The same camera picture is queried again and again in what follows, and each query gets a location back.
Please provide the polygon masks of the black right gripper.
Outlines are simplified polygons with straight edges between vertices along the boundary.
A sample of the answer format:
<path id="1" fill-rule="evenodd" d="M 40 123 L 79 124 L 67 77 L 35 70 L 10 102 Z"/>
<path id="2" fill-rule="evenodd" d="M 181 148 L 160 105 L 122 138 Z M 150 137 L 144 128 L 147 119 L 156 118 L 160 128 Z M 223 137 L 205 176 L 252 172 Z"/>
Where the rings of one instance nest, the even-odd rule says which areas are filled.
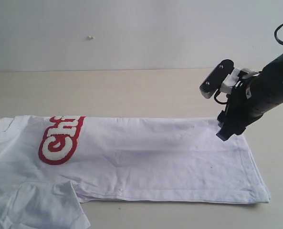
<path id="1" fill-rule="evenodd" d="M 218 115 L 220 130 L 216 136 L 222 141 L 227 141 L 232 135 L 241 135 L 247 126 L 263 116 L 263 114 L 253 116 L 248 105 L 246 88 L 251 81 L 251 78 L 240 80 L 240 84 L 232 88 L 225 110 Z"/>

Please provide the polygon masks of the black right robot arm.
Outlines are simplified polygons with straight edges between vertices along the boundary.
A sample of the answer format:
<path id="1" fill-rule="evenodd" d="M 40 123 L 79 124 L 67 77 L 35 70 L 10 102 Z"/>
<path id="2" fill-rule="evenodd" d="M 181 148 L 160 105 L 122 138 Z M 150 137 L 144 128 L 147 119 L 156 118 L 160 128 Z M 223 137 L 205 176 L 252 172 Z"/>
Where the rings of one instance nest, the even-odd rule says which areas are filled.
<path id="1" fill-rule="evenodd" d="M 283 54 L 267 64 L 257 76 L 241 78 L 227 96 L 225 110 L 217 120 L 216 136 L 227 141 L 283 103 Z"/>

